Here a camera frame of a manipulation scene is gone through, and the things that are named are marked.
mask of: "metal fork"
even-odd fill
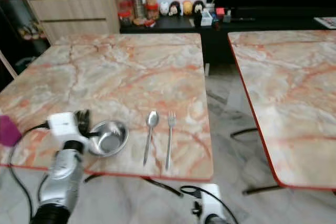
[[[169,139],[168,139],[168,149],[166,155],[166,170],[170,168],[170,153],[172,151],[172,135],[173,127],[176,124],[176,114],[173,111],[170,111],[168,114],[168,126],[169,126]]]

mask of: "wooden cabinet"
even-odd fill
[[[115,0],[28,0],[50,44],[78,33],[119,33]]]

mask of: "marble tabletop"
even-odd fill
[[[60,39],[0,93],[0,110],[24,131],[52,113],[90,109],[92,125],[119,120],[129,130],[116,156],[87,153],[87,173],[209,181],[213,158],[198,34],[73,35]],[[157,110],[150,156],[143,166],[146,116]],[[176,112],[171,168],[165,170],[167,115]],[[35,130],[13,164],[46,169],[59,143]],[[0,145],[0,163],[9,148]]]
[[[336,31],[229,40],[277,182],[336,189]]]

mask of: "stainless steel bowl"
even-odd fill
[[[101,157],[118,153],[128,139],[128,129],[119,121],[103,121],[93,127],[91,132],[98,132],[99,136],[90,137],[89,152]]]

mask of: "metal spoon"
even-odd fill
[[[143,165],[145,165],[147,162],[149,149],[151,147],[153,128],[157,126],[158,123],[159,123],[159,114],[156,111],[152,111],[151,113],[149,113],[148,118],[147,118],[147,125],[149,126],[149,133],[148,133],[147,142],[146,142],[145,155],[143,157]]]

